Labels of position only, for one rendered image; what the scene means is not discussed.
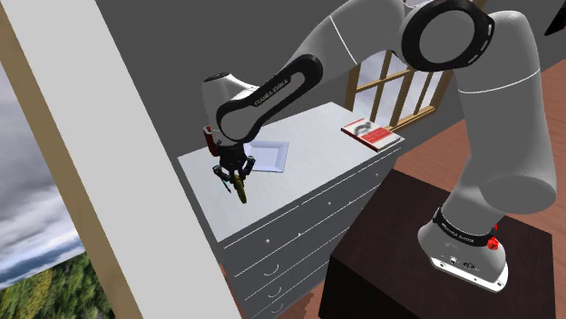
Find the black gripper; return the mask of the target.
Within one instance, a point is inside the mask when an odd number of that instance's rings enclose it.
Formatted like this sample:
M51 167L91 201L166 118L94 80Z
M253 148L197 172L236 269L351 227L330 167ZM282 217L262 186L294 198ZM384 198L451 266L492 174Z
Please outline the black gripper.
M229 146L219 145L220 165L215 165L212 170L222 181L231 182L231 176L225 173L222 168L228 171L239 170L239 176L244 179L253 170L256 160L248 158L242 144L237 143Z

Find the dark robot stand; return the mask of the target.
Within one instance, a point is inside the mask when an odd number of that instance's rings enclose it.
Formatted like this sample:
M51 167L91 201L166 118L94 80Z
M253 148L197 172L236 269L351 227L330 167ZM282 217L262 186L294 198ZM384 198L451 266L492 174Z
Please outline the dark robot stand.
M509 279L491 293L435 269L417 241L448 196L392 170L331 254L320 319L559 319L551 234L504 217Z

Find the large wooden framed window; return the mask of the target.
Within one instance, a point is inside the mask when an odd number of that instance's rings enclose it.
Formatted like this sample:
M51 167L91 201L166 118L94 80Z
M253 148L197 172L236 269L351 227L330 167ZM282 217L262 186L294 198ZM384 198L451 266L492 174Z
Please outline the large wooden framed window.
M64 211L109 262L98 276L117 319L143 319L0 0L0 290L49 266Z

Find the wooden lattice window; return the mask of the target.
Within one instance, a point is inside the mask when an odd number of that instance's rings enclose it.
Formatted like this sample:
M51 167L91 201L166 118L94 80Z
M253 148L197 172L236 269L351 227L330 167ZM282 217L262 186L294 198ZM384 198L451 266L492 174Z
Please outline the wooden lattice window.
M375 53L349 72L345 108L400 131L437 111L452 75L419 72L390 51Z

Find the red and white book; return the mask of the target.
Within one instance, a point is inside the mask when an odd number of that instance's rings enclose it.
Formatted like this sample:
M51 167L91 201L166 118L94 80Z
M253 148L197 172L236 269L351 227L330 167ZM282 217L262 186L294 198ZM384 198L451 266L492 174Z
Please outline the red and white book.
M365 118L350 122L343 126L341 130L349 137L375 151L384 150L403 140L401 136Z

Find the olive yellow pen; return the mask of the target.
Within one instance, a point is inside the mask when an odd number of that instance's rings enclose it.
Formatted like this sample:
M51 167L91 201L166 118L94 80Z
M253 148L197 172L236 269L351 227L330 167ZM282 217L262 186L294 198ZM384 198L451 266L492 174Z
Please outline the olive yellow pen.
M247 195L244 189L244 184L243 181L241 180L240 176L238 174L233 176L233 185L235 190L237 191L239 200L242 204L246 204L247 203Z

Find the white chest of drawers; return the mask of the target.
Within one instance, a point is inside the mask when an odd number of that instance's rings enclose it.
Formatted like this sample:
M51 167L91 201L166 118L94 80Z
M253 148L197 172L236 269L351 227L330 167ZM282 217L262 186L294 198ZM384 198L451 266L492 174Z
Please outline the white chest of drawers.
M288 143L285 169L252 172L240 202L206 148L178 158L206 218L243 319L276 319L324 280L334 248L395 165L403 139L374 151L341 129L357 116L332 102L264 126Z

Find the teal pen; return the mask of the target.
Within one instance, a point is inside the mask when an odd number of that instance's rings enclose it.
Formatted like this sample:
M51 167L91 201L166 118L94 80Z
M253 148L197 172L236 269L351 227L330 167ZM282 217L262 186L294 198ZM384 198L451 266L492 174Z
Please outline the teal pen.
M217 169L214 171L214 173L220 178L225 189L230 193L231 189L229 188L229 175L223 172L222 169Z

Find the red cup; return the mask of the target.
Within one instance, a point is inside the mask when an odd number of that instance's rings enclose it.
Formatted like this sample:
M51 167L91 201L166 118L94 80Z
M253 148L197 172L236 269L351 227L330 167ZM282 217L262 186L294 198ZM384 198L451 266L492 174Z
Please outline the red cup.
M207 125L203 128L203 134L204 134L205 140L207 141L207 146L208 146L208 150L209 150L210 154L213 157L218 157L219 156L218 144L215 140L215 137L213 135L213 130L212 130L210 125Z

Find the white square plate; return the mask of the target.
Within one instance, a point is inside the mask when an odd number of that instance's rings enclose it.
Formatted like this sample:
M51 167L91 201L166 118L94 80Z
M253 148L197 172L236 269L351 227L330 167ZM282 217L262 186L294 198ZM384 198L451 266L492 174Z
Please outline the white square plate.
M254 140L244 145L244 151L255 159L253 171L282 173L285 170L287 141Z

